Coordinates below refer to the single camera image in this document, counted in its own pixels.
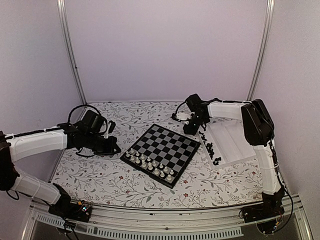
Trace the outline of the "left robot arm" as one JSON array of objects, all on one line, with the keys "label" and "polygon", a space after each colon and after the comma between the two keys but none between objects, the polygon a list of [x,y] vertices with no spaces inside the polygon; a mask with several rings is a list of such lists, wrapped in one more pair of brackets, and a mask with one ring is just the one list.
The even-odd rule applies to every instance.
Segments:
[{"label": "left robot arm", "polygon": [[0,135],[0,189],[38,198],[55,208],[63,217],[74,213],[69,194],[59,185],[44,182],[21,170],[14,163],[26,157],[55,151],[89,149],[93,155],[120,153],[117,138],[112,136],[116,124],[101,114],[88,110],[76,123],[67,121],[54,127],[19,134]]}]

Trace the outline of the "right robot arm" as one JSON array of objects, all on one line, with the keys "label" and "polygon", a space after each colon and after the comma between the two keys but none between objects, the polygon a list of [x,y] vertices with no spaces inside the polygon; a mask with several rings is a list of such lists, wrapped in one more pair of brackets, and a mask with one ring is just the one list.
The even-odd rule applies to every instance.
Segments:
[{"label": "right robot arm", "polygon": [[185,101],[191,114],[180,117],[185,122],[183,132],[195,135],[196,131],[205,128],[213,117],[239,119],[243,124],[244,138],[257,156],[262,175],[262,204],[257,213],[262,218],[272,214],[284,213],[282,198],[285,188],[279,177],[279,161],[274,143],[274,123],[261,99],[252,101],[202,100],[198,94],[190,95]]}]

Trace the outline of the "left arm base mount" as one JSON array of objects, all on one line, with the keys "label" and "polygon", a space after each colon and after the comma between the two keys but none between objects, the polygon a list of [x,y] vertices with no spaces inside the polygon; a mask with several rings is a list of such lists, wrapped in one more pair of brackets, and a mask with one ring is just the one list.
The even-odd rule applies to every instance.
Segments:
[{"label": "left arm base mount", "polygon": [[71,202],[69,198],[62,198],[51,204],[48,212],[62,219],[88,223],[92,214],[92,203],[84,200]]}]

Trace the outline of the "black and grey chessboard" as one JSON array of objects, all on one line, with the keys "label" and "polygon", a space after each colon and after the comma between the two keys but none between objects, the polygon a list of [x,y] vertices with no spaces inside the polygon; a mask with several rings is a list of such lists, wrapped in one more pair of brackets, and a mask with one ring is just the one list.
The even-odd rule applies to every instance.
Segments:
[{"label": "black and grey chessboard", "polygon": [[[172,189],[199,147],[198,141],[153,124],[120,159]],[[155,168],[160,170],[158,176],[153,174]],[[166,180],[168,174],[172,176],[171,181]]]}]

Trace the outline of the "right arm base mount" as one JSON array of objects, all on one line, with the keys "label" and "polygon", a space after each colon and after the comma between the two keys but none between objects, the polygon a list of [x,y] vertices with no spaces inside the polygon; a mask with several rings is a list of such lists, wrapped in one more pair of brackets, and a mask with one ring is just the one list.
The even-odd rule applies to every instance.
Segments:
[{"label": "right arm base mount", "polygon": [[285,213],[282,201],[275,204],[265,201],[260,204],[243,207],[238,216],[245,223],[257,223],[257,229],[264,235],[274,234],[278,229]]}]

